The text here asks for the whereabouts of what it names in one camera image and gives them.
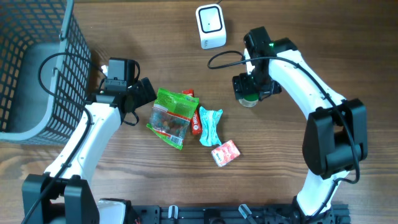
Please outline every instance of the plastic bin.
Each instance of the plastic bin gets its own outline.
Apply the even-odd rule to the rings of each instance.
[[[83,110],[54,100],[41,89],[37,72],[48,56],[70,52],[90,58],[72,14],[73,1],[2,0],[0,3],[0,141],[66,144]],[[66,55],[49,60],[44,85],[84,105],[90,66]]]

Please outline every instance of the wooden table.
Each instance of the wooden table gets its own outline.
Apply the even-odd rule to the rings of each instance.
[[[283,92],[253,109],[235,99],[232,76],[245,66],[209,70],[208,59],[243,50],[243,36],[265,26],[273,39],[289,37],[306,62],[347,99],[368,109],[368,158],[361,180],[342,184],[333,201],[348,203],[353,223],[398,220],[398,4],[393,1],[232,1],[221,3],[227,44],[202,50],[195,10],[207,2],[161,1],[75,4],[96,63],[132,58],[142,77],[181,92],[193,88],[200,104],[223,109],[220,139],[243,153],[218,168],[199,136],[188,134],[182,151],[146,128],[151,106],[137,110],[136,127],[122,125],[112,137],[93,178],[95,199],[126,198],[133,205],[238,205],[290,203],[304,183],[306,120]],[[215,63],[238,60],[225,56]],[[61,147],[0,144],[0,223],[22,220],[21,185],[41,174]]]

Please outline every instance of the light blue plastic bag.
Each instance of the light blue plastic bag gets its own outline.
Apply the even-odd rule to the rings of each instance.
[[[199,109],[200,121],[203,128],[200,137],[200,143],[204,146],[221,145],[221,141],[217,135],[217,124],[220,121],[223,110],[208,111],[202,106]]]

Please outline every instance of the green bag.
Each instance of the green bag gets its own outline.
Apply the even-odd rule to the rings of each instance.
[[[147,127],[167,144],[181,150],[198,104],[199,98],[159,88]]]

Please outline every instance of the tabletop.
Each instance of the tabletop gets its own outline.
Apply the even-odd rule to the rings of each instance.
[[[222,109],[222,142],[233,140],[243,156],[219,168],[199,136],[187,133],[179,151],[146,128],[152,103],[139,108],[137,126],[122,125],[106,146],[91,190],[99,198],[133,205],[262,205],[290,203],[308,167],[302,156],[306,120],[283,91],[253,108],[234,98],[231,79],[245,66],[209,70],[225,50],[243,51],[243,37],[265,26],[272,39],[288,37],[307,64],[336,92],[359,98],[368,111],[368,158],[361,180],[342,183],[333,203],[347,203],[353,223],[398,220],[398,4],[395,1],[232,1],[221,3],[226,45],[203,50],[195,17],[211,1],[76,3],[74,13],[93,53],[141,65],[154,88],[195,90],[200,105]],[[222,64],[239,60],[218,58]],[[93,75],[96,87],[97,74]],[[41,174],[59,146],[0,144],[0,223],[22,220],[21,185]]]

